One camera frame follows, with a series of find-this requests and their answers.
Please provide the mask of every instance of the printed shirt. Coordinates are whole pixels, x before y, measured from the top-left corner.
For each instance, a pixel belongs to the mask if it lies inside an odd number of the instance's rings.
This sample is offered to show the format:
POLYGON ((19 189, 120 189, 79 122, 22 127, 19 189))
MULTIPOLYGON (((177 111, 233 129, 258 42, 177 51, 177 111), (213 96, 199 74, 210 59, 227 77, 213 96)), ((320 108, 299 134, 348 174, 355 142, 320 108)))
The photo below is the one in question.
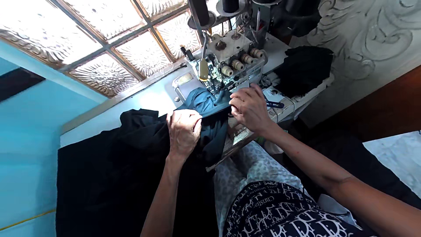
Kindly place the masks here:
POLYGON ((362 229, 323 212, 300 190, 274 181, 248 184, 228 210, 224 237, 348 237, 362 229))

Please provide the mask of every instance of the yellow cord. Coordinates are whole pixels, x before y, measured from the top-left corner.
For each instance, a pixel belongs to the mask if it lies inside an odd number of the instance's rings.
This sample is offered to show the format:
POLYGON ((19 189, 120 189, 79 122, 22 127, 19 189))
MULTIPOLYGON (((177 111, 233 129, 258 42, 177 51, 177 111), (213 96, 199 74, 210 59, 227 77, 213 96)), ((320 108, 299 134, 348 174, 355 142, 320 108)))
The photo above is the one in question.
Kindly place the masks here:
POLYGON ((39 214, 39 215, 36 215, 34 217, 31 217, 29 219, 26 219, 26 220, 23 220, 23 221, 20 221, 20 222, 16 222, 15 224, 12 224, 12 225, 9 225, 9 226, 0 228, 0 231, 5 230, 5 229, 10 228, 10 227, 13 227, 13 226, 16 226, 16 225, 19 225, 19 224, 22 224, 24 222, 30 221, 30 220, 35 219, 37 217, 40 217, 40 216, 43 216, 43 215, 47 215, 47 214, 52 213, 52 212, 55 212, 55 211, 56 211, 56 209, 53 209, 53 210, 50 210, 48 212, 44 212, 43 214, 39 214))

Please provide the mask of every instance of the window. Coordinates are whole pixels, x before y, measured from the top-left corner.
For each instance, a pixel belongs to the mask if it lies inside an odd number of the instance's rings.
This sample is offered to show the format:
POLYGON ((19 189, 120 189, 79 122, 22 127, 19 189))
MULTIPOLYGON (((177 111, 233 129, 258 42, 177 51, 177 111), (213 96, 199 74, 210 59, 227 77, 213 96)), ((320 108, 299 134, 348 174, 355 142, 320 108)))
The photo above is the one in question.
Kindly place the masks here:
MULTIPOLYGON (((208 0, 214 11, 217 0, 208 0)), ((200 48, 187 0, 2 1, 0 39, 107 97, 200 48)), ((212 33, 228 30, 228 21, 212 33)))

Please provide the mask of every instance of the left hand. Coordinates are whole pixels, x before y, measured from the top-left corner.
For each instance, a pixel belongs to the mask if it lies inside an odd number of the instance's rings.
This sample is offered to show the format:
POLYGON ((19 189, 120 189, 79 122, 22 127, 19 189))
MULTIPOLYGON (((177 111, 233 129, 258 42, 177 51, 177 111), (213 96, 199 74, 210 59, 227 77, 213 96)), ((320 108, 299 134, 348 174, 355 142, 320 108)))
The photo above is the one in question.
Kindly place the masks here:
POLYGON ((202 116, 194 110, 176 110, 167 114, 170 132, 170 153, 181 166, 195 148, 202 129, 202 116))

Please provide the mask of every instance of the thread spool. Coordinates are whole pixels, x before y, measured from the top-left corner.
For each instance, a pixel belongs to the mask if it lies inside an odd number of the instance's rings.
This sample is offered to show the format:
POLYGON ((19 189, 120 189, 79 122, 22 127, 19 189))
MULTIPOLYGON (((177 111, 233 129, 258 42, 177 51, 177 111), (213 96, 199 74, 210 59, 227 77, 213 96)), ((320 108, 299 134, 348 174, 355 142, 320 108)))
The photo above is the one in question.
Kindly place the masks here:
POLYGON ((234 13, 240 8, 239 0, 222 0, 222 9, 227 13, 234 13))
POLYGON ((227 76, 231 76, 234 73, 234 71, 227 65, 221 67, 221 72, 227 76))
POLYGON ((241 63, 240 61, 238 61, 238 60, 233 60, 232 62, 231 62, 231 65, 232 65, 232 67, 234 68, 234 69, 236 69, 236 70, 238 70, 238 71, 240 71, 240 70, 242 70, 243 68, 244 68, 244 64, 243 63, 241 63))
POLYGON ((264 53, 256 48, 251 49, 250 55, 255 58, 261 58, 264 56, 264 53))
POLYGON ((243 54, 241 56, 241 61, 243 63, 247 63, 247 64, 253 64, 254 63, 254 58, 248 54, 243 54))
POLYGON ((207 25, 209 23, 209 13, 208 6, 206 5, 206 0, 194 0, 191 1, 193 7, 196 9, 196 14, 199 19, 201 26, 207 25))

